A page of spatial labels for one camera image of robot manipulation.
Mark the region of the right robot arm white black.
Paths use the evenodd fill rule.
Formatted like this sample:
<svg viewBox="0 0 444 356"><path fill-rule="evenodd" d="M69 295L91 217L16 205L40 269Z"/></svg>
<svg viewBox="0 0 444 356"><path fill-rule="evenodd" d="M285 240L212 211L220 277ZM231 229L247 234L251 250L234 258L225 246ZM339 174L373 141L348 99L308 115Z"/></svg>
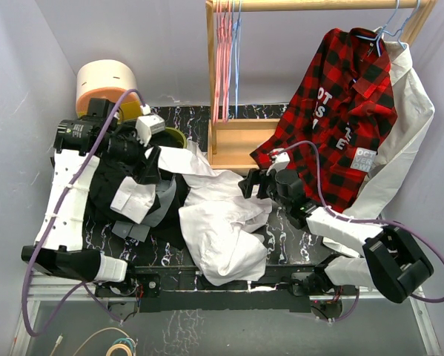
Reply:
<svg viewBox="0 0 444 356"><path fill-rule="evenodd" d="M357 258L332 254L303 280L294 282L307 294L332 294L340 286L364 286L401 303L434 273L434 268L404 228L385 223L355 223L333 217L308 198L292 170L251 169L238 184L245 199L269 198L285 211L291 225L307 228L358 253Z"/></svg>

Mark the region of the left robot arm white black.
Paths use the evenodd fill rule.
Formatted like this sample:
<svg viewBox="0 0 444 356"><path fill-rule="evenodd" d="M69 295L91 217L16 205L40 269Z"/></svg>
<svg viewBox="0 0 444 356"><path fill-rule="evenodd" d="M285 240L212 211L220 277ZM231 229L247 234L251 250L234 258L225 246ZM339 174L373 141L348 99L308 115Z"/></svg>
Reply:
<svg viewBox="0 0 444 356"><path fill-rule="evenodd" d="M127 271L124 260L107 257L82 246L82 224L85 217L94 174L106 157L118 158L126 164L140 161L146 167L143 179L156 182L153 171L159 147L145 152L153 134L162 132L165 124L142 103L134 134L119 139L119 108L127 90L115 103L92 98L87 115L80 119L65 119L59 123L54 142L54 178L42 227L33 245L26 245L21 258L32 270L42 274L80 280L83 283L111 283L122 296L135 292L137 277Z"/></svg>

